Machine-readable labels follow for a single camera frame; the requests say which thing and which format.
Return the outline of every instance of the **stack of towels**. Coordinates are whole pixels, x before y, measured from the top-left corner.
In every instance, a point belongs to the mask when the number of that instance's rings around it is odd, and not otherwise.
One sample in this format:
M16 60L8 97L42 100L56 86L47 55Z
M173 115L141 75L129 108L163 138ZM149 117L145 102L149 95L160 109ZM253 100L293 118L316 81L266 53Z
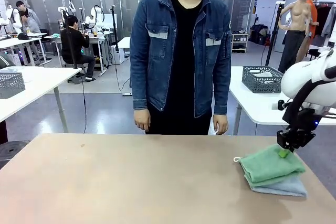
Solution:
M282 158L281 150L273 145L239 160L250 188L259 193L306 197L299 177L306 171L303 163L292 152Z

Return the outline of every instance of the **person sitting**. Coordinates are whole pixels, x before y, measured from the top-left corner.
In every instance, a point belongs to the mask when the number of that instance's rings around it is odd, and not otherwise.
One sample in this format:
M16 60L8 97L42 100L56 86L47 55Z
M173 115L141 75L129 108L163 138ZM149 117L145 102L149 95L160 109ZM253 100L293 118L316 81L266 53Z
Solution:
M93 77L93 70L95 68L95 59L93 56L82 55L81 49L82 47L88 48L90 46L89 43L89 35L85 34L85 38L83 34L78 30L78 19L74 15L68 16L69 28L71 32L72 39L72 47L74 49L74 58L76 63L84 64L88 63L88 69L86 71L85 80L87 82L95 81ZM65 63L73 64L71 51L70 51L70 42L68 40L68 35L66 29L61 31L61 41L62 41L62 57Z
M28 17L34 19L39 28L41 27L41 22L40 22L39 18L37 17L36 13L32 9L27 8L25 6L25 3L23 3L22 1L17 1L16 2L16 7L19 10L21 10L22 12L26 13L26 15Z
M27 33L29 30L31 33L41 33L40 28L36 21L29 17L24 11L20 11L20 17L22 20L22 30L24 33Z

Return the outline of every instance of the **blue denim jacket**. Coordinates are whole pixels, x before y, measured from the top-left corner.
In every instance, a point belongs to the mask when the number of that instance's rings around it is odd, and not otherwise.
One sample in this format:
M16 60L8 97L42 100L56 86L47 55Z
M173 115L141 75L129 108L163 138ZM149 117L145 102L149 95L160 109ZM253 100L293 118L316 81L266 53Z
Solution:
M150 102L163 111L172 68L177 22L171 0L142 0L134 17L130 59L133 107ZM231 78L230 15L222 0L202 0L194 28L195 117L226 115Z

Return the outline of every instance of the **black pants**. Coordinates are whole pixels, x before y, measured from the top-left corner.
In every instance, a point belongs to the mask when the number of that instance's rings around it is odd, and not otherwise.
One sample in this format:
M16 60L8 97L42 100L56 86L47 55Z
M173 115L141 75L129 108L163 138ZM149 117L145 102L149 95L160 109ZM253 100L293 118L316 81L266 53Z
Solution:
M304 31L288 31L284 52L281 57L279 71L285 73L287 69L295 64L297 53L306 36Z
M183 118L181 115L173 115L160 112L152 105L148 106L151 115L151 126L146 134L154 135L207 135L210 127L212 111L199 118Z
M86 71L86 77L92 78L93 70L95 69L96 60L93 56L82 55L81 58L78 60L79 64L88 63L88 69Z

